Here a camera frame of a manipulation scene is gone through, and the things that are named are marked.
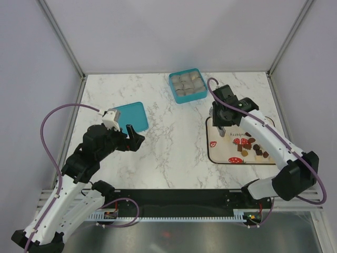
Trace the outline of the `metal tongs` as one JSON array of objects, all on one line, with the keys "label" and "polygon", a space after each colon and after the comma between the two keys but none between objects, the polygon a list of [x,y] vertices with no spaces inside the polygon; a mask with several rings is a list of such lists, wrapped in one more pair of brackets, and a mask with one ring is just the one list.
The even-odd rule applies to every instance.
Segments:
[{"label": "metal tongs", "polygon": [[216,128],[219,132],[220,137],[222,138],[225,137],[226,129],[223,126],[217,126]]}]

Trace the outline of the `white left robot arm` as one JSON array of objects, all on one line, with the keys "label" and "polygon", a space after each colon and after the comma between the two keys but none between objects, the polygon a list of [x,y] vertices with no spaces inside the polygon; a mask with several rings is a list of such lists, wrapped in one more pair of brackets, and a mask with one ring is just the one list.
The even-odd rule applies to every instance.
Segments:
[{"label": "white left robot arm", "polygon": [[11,240],[24,252],[62,252],[68,237],[96,209],[109,208],[115,202],[114,187],[97,181],[85,198],[73,209],[69,206],[100,169],[100,163],[114,151],[136,152],[145,137],[132,125],[127,133],[104,124],[90,126],[83,141],[57,171],[58,183],[38,216],[25,229],[13,233]]}]

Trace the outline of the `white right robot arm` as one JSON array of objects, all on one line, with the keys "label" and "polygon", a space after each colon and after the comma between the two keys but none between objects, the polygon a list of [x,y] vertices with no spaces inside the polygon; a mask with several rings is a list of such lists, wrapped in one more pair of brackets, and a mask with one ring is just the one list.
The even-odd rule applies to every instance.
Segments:
[{"label": "white right robot arm", "polygon": [[258,179],[244,186],[241,203],[253,208],[260,199],[280,197],[292,200],[317,182],[319,158],[313,151],[304,152],[282,137],[268,123],[259,106],[250,98],[239,100],[228,85],[213,90],[213,126],[237,125],[249,133],[274,160],[279,173],[270,178]]}]

